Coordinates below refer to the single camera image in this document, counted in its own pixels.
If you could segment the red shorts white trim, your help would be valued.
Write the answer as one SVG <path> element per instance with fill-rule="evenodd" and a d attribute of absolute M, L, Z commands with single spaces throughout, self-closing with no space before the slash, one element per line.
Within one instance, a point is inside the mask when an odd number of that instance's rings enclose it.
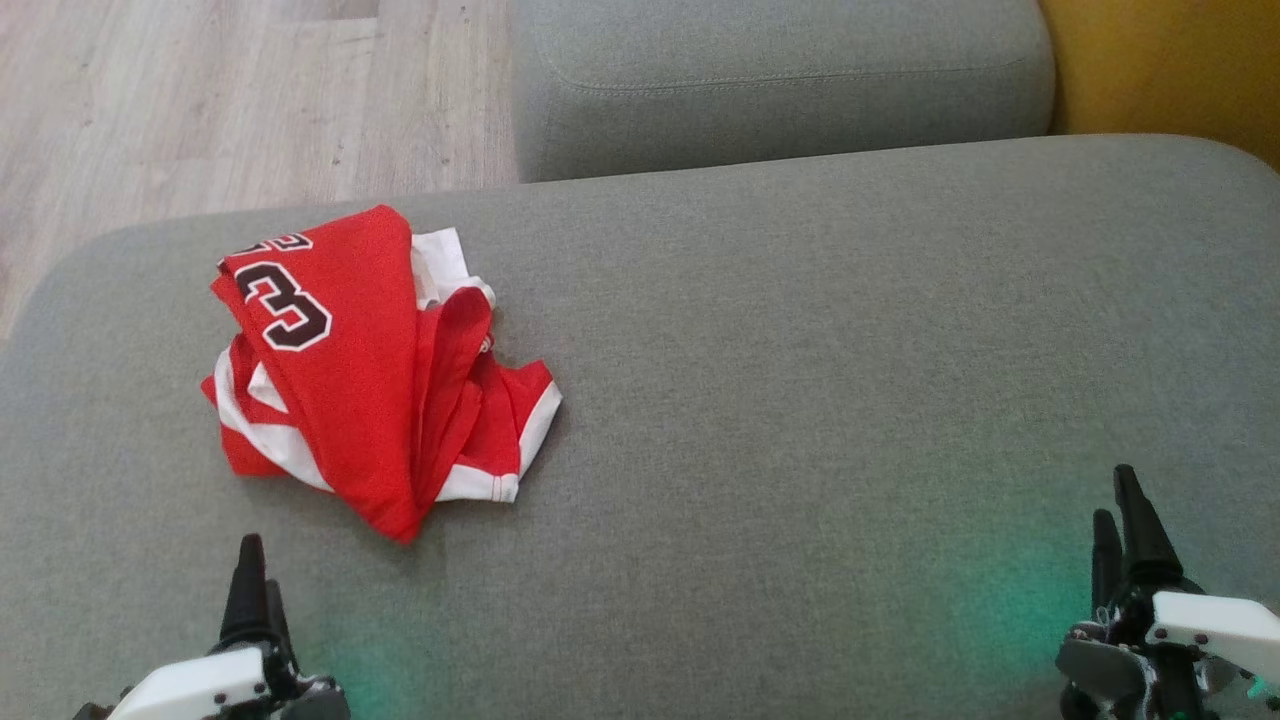
<path fill-rule="evenodd" d="M 544 363 L 507 368 L 489 352 L 477 357 L 470 379 L 481 393 L 471 407 L 458 404 L 454 419 L 472 415 L 475 421 L 435 500 L 512 503 L 563 395 Z M 237 340 L 221 351 L 201 391 L 218 413 L 223 452 L 234 474 L 293 477 L 333 492 L 248 345 Z"/>

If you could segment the large grey sofa seat cushion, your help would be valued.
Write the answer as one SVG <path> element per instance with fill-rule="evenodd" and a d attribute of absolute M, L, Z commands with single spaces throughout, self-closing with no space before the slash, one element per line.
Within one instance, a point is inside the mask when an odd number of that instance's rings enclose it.
<path fill-rule="evenodd" d="M 264 537 L 358 720 L 1059 720 L 1132 464 L 1208 592 L 1280 612 L 1280 173 L 1064 136 L 397 199 L 564 395 L 512 505 L 410 547 L 242 480 L 216 260 L 355 210 L 113 232 L 0 354 L 0 720 L 218 638 Z"/>

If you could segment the red jersey number 23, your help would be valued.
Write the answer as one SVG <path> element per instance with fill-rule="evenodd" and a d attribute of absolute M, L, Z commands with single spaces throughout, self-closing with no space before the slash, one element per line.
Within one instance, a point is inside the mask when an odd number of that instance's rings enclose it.
<path fill-rule="evenodd" d="M 238 332 L 202 389 L 242 477 L 335 495 L 381 536 L 420 530 L 484 415 L 492 305 L 440 299 L 380 205 L 232 252 L 211 290 Z"/>

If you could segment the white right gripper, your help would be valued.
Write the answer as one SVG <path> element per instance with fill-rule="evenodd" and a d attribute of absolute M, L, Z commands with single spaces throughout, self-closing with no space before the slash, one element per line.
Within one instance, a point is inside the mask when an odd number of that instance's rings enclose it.
<path fill-rule="evenodd" d="M 1114 515 L 1092 515 L 1092 619 L 1062 639 L 1062 720 L 1220 720 L 1215 694 L 1236 679 L 1280 714 L 1280 615 L 1251 600 L 1203 594 L 1135 469 L 1114 469 Z M 1114 603 L 1133 596 L 1123 603 Z"/>

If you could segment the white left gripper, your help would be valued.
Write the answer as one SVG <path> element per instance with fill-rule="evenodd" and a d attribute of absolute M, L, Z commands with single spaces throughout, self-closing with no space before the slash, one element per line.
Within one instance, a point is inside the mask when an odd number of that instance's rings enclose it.
<path fill-rule="evenodd" d="M 275 633 L 275 644 L 257 642 Z M 333 676 L 300 673 L 282 589 L 268 580 L 262 539 L 244 536 L 232 573 L 218 648 L 168 664 L 109 706 L 86 703 L 72 720 L 351 720 Z"/>

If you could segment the small grey sofa cushion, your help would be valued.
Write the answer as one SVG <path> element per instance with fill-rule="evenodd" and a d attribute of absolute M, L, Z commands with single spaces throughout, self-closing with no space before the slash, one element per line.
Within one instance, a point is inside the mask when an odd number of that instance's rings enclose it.
<path fill-rule="evenodd" d="M 1038 0 L 512 0 L 524 182 L 1039 136 Z"/>

